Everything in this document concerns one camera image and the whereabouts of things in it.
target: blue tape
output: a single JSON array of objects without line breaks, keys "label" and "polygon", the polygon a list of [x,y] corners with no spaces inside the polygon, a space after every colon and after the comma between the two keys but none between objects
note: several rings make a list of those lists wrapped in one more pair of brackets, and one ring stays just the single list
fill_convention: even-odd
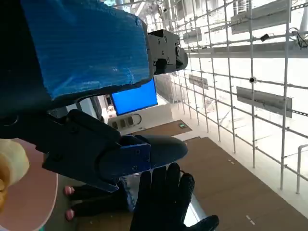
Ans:
[{"label": "blue tape", "polygon": [[149,78],[146,37],[138,17],[99,1],[21,4],[53,100]]}]

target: wooden floor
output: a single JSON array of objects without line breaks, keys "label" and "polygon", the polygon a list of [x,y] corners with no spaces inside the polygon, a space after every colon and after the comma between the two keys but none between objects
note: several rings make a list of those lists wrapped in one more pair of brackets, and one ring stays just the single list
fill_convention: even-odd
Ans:
[{"label": "wooden floor", "polygon": [[179,164],[194,176],[205,214],[219,216],[218,231],[307,230],[303,215],[209,138],[186,143]]},{"label": "wooden floor", "polygon": [[[180,128],[180,124],[184,124],[185,128]],[[182,120],[173,121],[171,123],[162,124],[154,128],[145,129],[142,131],[136,131],[133,135],[166,135],[166,136],[176,136],[185,132],[191,131]]]}]

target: blue monitor screen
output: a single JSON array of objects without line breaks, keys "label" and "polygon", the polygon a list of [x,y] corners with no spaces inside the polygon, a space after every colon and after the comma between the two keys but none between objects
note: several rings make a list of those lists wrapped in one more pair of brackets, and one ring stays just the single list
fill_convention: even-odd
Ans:
[{"label": "blue monitor screen", "polygon": [[118,115],[157,105],[154,80],[139,88],[113,93],[112,98]]}]

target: pink table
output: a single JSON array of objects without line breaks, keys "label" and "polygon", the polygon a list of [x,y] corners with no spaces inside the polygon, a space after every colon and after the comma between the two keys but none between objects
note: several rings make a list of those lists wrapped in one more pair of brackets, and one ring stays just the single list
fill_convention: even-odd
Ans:
[{"label": "pink table", "polygon": [[16,139],[25,149],[30,161],[27,174],[8,189],[1,231],[37,231],[49,219],[57,196],[58,176],[42,169],[43,154],[35,146]]}]

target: gloved hand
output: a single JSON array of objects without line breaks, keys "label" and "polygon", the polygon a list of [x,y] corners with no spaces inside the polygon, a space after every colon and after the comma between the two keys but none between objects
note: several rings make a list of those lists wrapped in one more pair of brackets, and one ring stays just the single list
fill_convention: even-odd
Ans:
[{"label": "gloved hand", "polygon": [[184,173],[173,163],[143,172],[130,231],[213,231],[219,224],[216,215],[194,226],[186,227],[184,219],[194,189],[192,175]]}]

